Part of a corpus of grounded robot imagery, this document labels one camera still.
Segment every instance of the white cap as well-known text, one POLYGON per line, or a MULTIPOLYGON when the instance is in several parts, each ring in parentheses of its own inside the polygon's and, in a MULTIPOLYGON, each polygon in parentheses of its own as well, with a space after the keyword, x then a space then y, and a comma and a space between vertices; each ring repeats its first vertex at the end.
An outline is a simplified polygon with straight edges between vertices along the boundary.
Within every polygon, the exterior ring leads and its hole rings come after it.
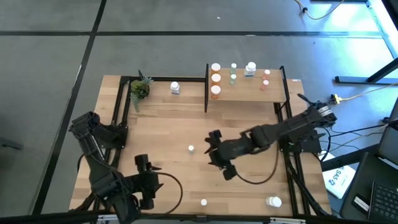
POLYGON ((178 87, 178 82, 172 82, 170 85, 171 88, 177 88, 178 87))
POLYGON ((254 63, 254 62, 249 62, 249 63, 248 63, 248 68, 249 68, 249 69, 256 69, 256 63, 254 63))
POLYGON ((280 207, 282 205, 282 200, 279 197, 273 197, 271 204, 272 206, 280 207))
POLYGON ((213 81, 213 82, 219 82, 220 80, 221 80, 221 75, 219 75, 219 74, 213 74, 212 76, 211 76, 211 80, 213 81))
POLYGON ((213 65, 211 65, 211 69, 213 71, 218 71, 221 69, 221 65, 219 65, 218 63, 214 63, 213 65))
POLYGON ((215 86, 212 86, 210 90, 213 94, 219 94, 221 92, 221 87, 219 87, 218 85, 215 85, 215 86))

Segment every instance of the green plant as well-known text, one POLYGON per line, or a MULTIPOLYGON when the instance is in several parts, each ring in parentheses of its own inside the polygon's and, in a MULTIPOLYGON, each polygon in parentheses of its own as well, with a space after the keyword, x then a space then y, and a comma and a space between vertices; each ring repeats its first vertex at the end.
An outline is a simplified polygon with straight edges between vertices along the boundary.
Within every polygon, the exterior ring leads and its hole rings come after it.
POLYGON ((151 77, 143 77, 142 80, 134 80, 131 83, 131 102, 139 112, 139 101, 149 95, 149 85, 152 84, 151 77))

